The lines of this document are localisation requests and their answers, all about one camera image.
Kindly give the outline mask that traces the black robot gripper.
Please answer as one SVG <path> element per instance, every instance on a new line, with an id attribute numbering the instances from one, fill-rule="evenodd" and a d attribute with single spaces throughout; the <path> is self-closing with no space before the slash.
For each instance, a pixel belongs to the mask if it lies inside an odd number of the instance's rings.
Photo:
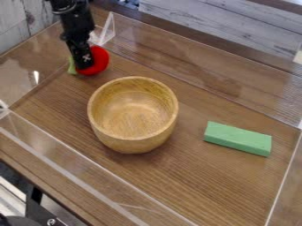
<path id="1" fill-rule="evenodd" d="M 88 5 L 63 5 L 57 8 L 64 32 L 61 39 L 68 47 L 75 67 L 80 70 L 93 65 L 93 56 L 87 40 L 95 30 L 95 21 Z"/>

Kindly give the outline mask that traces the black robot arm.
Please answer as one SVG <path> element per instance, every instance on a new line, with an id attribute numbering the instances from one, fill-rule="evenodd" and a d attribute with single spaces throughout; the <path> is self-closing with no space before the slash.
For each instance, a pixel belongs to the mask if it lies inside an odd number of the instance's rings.
<path id="1" fill-rule="evenodd" d="M 69 49 L 75 67 L 80 70 L 93 65 L 92 51 L 88 44 L 89 34 L 95 30 L 95 21 L 88 0 L 47 0 L 52 13 L 60 18 L 61 40 Z"/>

